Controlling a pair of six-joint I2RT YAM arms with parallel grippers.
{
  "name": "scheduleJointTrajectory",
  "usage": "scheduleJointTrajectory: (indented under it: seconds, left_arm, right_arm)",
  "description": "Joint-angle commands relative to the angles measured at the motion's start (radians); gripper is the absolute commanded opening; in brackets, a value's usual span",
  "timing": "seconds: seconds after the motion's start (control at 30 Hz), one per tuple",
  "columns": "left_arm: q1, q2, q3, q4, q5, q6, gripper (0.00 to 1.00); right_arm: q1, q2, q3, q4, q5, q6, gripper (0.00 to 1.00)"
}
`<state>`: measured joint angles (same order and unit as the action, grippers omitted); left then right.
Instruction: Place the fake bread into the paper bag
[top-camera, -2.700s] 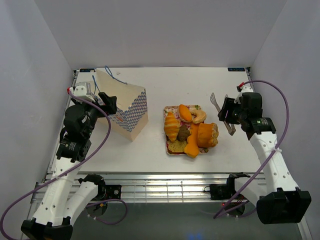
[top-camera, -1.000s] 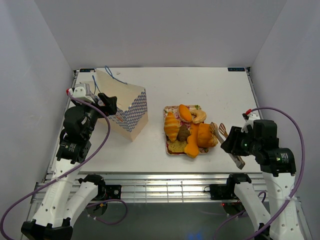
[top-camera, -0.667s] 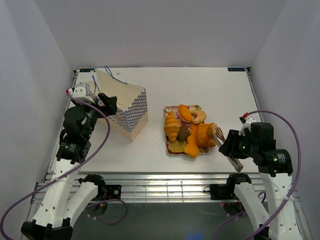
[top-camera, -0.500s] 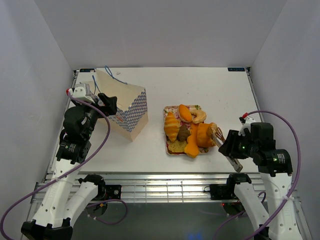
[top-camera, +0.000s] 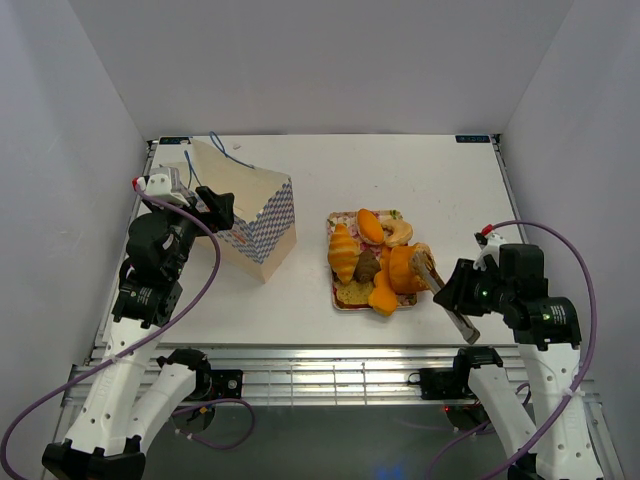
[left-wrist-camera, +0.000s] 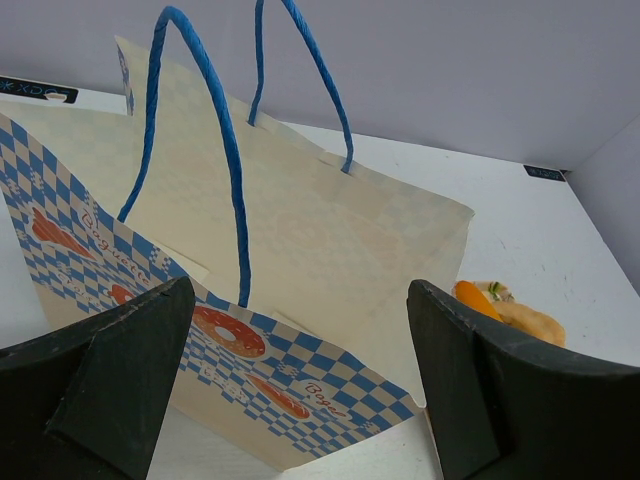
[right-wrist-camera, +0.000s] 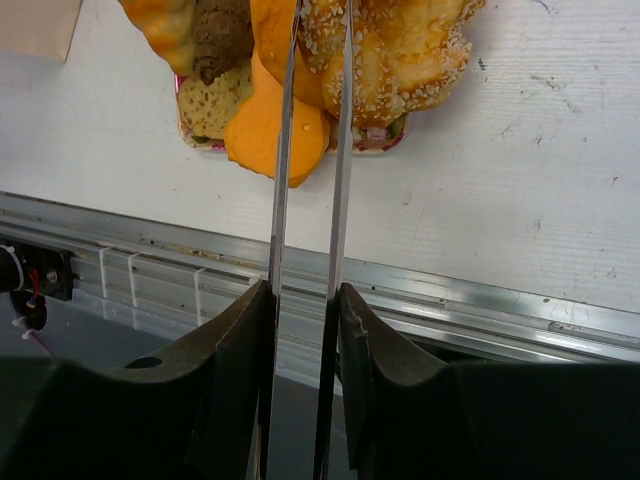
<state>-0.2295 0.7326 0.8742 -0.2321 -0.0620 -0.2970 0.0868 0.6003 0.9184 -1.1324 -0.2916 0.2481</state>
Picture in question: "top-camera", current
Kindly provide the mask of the orange oval bun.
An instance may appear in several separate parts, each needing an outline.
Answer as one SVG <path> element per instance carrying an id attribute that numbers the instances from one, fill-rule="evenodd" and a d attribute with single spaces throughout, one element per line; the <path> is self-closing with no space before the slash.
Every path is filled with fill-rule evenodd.
<path id="1" fill-rule="evenodd" d="M 360 231 L 373 233 L 380 232 L 384 233 L 384 230 L 381 226 L 378 218 L 367 209 L 360 209 L 356 214 L 356 226 L 358 230 L 358 234 Z"/>

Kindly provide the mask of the large orange loaf bread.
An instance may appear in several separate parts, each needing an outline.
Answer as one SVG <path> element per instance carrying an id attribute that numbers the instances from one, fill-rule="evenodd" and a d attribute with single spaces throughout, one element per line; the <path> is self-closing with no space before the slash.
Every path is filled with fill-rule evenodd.
<path id="1" fill-rule="evenodd" d="M 427 282 L 410 268 L 410 260 L 415 253 L 426 254 L 432 266 L 435 266 L 433 253 L 425 243 L 418 242 L 412 246 L 399 245 L 391 249 L 389 278 L 392 288 L 397 294 L 409 295 L 429 290 Z"/>

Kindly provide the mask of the metal serving tongs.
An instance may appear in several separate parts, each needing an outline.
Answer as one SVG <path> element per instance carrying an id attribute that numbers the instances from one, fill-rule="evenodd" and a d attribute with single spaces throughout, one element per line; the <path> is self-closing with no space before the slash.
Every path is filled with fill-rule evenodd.
<path id="1" fill-rule="evenodd" d="M 409 260 L 409 267 L 415 275 L 428 285 L 433 294 L 433 301 L 447 312 L 448 317 L 460 332 L 464 341 L 469 345 L 475 344 L 480 338 L 480 332 L 469 318 L 452 306 L 444 296 L 446 293 L 445 282 L 439 276 L 431 255 L 424 249 L 417 250 Z"/>

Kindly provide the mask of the pale curved crescent bread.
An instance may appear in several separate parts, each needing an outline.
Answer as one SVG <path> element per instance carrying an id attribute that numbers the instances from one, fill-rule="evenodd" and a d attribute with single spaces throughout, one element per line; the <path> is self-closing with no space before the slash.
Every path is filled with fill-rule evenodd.
<path id="1" fill-rule="evenodd" d="M 381 223 L 385 232 L 384 244 L 389 248 L 404 246 L 413 237 L 413 227 L 401 219 L 387 219 Z"/>

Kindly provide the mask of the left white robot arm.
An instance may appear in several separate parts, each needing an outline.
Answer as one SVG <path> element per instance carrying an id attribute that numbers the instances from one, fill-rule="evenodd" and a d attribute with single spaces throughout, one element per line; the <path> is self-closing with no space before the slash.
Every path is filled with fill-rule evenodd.
<path id="1" fill-rule="evenodd" d="M 182 293 L 180 275 L 199 237 L 212 238 L 234 224 L 234 196 L 200 186 L 187 199 L 151 191 L 140 177 L 135 189 L 148 212 L 129 226 L 113 322 L 100 371 L 64 439 L 42 457 L 57 479 L 139 479 L 156 435 L 185 399 L 212 387 L 203 353 L 177 350 L 159 362 L 161 373 L 138 392 L 152 354 Z"/>

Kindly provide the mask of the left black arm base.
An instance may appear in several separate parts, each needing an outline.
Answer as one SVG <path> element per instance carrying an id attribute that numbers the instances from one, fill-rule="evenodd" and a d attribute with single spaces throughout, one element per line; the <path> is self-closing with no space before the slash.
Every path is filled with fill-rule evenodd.
<path id="1" fill-rule="evenodd" d="M 198 434 L 207 430 L 216 416 L 216 406 L 211 405 L 210 402 L 220 399 L 240 399 L 242 385 L 241 370 L 211 370 L 209 373 L 198 373 L 195 391 L 184 399 L 176 411 L 204 402 L 207 402 L 207 405 L 172 416 L 172 424 L 176 429 L 187 434 Z"/>

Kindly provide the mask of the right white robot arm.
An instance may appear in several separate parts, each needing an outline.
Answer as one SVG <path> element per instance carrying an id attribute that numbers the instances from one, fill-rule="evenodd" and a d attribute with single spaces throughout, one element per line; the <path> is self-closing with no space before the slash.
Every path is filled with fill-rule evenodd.
<path id="1" fill-rule="evenodd" d="M 511 479 L 600 479 L 580 383 L 577 312 L 565 297 L 548 293 L 544 254 L 534 245 L 488 242 L 475 260 L 458 260 L 448 281 L 434 269 L 425 277 L 468 342 L 454 359 L 451 382 L 464 397 L 480 401 L 507 461 L 488 473 Z M 491 347 L 477 347 L 473 316 L 496 313 L 513 332 L 523 361 L 534 412 L 527 413 L 510 387 L 503 362 Z"/>

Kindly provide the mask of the blue checkered paper bag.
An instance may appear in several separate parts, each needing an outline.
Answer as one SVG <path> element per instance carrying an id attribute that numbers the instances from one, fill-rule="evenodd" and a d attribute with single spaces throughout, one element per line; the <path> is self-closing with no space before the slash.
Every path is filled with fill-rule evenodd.
<path id="1" fill-rule="evenodd" d="M 297 240 L 291 177 L 233 160 L 199 137 L 190 160 L 203 185 L 235 196 L 233 228 L 216 234 L 222 258 L 266 283 Z"/>

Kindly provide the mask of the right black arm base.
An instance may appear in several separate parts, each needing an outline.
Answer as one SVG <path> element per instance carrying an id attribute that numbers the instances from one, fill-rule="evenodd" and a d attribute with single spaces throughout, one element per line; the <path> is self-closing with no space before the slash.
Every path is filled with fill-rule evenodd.
<path id="1" fill-rule="evenodd" d="M 407 384 L 420 390 L 424 401 L 439 401 L 449 423 L 458 430 L 471 430 L 489 417 L 470 390 L 450 368 L 421 368 L 409 374 Z"/>

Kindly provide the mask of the striped golden croissant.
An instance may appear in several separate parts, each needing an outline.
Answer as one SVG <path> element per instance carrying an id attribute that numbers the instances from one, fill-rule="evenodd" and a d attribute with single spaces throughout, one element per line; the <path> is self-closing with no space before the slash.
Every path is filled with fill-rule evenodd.
<path id="1" fill-rule="evenodd" d="M 328 262 L 342 284 L 352 279 L 361 253 L 359 243 L 344 224 L 337 224 L 329 240 Z"/>

